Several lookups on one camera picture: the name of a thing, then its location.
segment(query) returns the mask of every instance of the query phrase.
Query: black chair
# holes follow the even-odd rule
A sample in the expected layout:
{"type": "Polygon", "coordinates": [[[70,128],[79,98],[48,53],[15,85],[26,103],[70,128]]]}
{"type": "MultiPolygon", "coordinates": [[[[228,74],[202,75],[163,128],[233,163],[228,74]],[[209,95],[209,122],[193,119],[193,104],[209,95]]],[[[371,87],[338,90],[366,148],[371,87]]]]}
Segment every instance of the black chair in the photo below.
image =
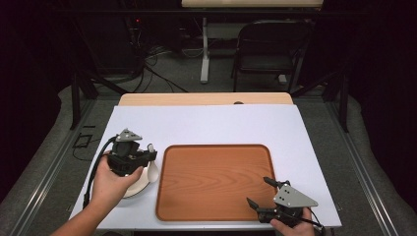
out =
{"type": "Polygon", "coordinates": [[[295,21],[264,20],[244,26],[239,32],[233,63],[233,91],[240,72],[290,75],[286,90],[290,92],[310,32],[308,23],[295,21]]]}

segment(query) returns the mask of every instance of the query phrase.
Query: brown tray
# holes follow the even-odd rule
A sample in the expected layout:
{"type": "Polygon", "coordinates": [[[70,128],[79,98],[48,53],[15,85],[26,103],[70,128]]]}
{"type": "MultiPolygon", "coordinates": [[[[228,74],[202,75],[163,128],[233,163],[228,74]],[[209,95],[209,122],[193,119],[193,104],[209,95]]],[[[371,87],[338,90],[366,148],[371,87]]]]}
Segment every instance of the brown tray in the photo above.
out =
{"type": "Polygon", "coordinates": [[[267,147],[171,146],[164,154],[156,203],[163,221],[258,220],[246,198],[274,207],[276,189],[267,147]]]}

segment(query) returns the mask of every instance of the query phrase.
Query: hand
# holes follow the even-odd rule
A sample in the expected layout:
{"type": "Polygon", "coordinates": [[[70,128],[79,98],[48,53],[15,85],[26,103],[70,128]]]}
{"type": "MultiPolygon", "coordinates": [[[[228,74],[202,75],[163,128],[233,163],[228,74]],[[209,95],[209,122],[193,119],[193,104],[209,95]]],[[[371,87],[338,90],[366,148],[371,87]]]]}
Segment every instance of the hand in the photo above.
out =
{"type": "Polygon", "coordinates": [[[92,235],[101,220],[122,200],[128,188],[139,180],[143,170],[139,167],[131,175],[120,177],[110,170],[105,154],[97,166],[90,203],[52,235],[92,235]]]}
{"type": "Polygon", "coordinates": [[[105,154],[95,173],[90,204],[99,205],[111,211],[126,194],[128,188],[139,180],[143,170],[144,168],[141,166],[131,175],[120,177],[111,171],[105,154]]]}
{"type": "MultiPolygon", "coordinates": [[[[312,220],[312,213],[310,210],[306,207],[303,208],[303,218],[312,220]]],[[[282,233],[284,236],[314,236],[314,228],[313,224],[307,223],[307,222],[301,222],[294,226],[293,228],[290,228],[288,225],[282,223],[281,221],[277,219],[273,219],[270,221],[270,225],[272,225],[273,228],[278,230],[280,233],[282,233]]]]}

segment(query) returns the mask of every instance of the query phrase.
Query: desk leg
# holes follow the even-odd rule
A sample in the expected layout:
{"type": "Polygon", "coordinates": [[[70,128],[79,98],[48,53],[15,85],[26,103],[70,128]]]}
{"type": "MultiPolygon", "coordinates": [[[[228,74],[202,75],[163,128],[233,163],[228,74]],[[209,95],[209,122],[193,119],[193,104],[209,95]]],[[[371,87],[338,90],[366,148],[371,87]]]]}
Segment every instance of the desk leg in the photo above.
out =
{"type": "Polygon", "coordinates": [[[207,18],[203,18],[203,65],[200,82],[202,84],[207,84],[209,82],[209,44],[207,18]]]}

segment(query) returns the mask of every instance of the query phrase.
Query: table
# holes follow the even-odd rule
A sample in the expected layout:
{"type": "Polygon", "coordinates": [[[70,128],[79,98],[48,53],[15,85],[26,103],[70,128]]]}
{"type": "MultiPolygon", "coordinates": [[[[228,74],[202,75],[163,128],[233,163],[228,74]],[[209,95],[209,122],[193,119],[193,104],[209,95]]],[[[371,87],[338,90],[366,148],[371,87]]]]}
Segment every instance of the table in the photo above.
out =
{"type": "MultiPolygon", "coordinates": [[[[161,166],[172,145],[262,144],[269,148],[278,180],[319,202],[314,208],[327,227],[341,226],[326,180],[296,105],[288,93],[125,94],[115,106],[100,146],[124,128],[153,143],[161,166]],[[243,105],[233,105],[236,101],[243,105]]],[[[122,200],[98,228],[127,230],[271,230],[258,221],[165,222],[155,216],[158,182],[122,200]]],[[[82,209],[85,186],[71,217],[82,209]]]]}
{"type": "MultiPolygon", "coordinates": [[[[320,8],[324,0],[182,0],[184,8],[320,8]]],[[[237,38],[245,24],[212,24],[203,18],[203,64],[200,82],[209,82],[209,38],[237,38]]]]}

